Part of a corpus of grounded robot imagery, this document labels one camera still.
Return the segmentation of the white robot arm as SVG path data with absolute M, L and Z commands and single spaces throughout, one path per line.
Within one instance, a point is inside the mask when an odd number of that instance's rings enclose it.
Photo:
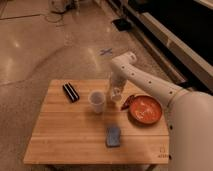
M 134 66 L 128 51 L 110 61 L 110 83 L 126 81 L 150 94 L 169 111 L 169 171 L 213 171 L 213 95 L 189 91 Z

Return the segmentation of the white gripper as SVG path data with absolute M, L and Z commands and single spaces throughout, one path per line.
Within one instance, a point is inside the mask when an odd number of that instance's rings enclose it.
M 124 79 L 123 77 L 115 74 L 114 72 L 112 72 L 110 74 L 109 80 L 110 80 L 110 86 L 111 87 L 117 87 L 117 88 L 120 89 L 120 100 L 122 100 L 122 98 L 124 97 L 123 91 L 124 91 L 124 87 L 126 85 L 127 80 Z M 108 90 L 107 90 L 107 99 L 108 99 L 108 101 L 113 102 L 111 87 L 109 87 Z

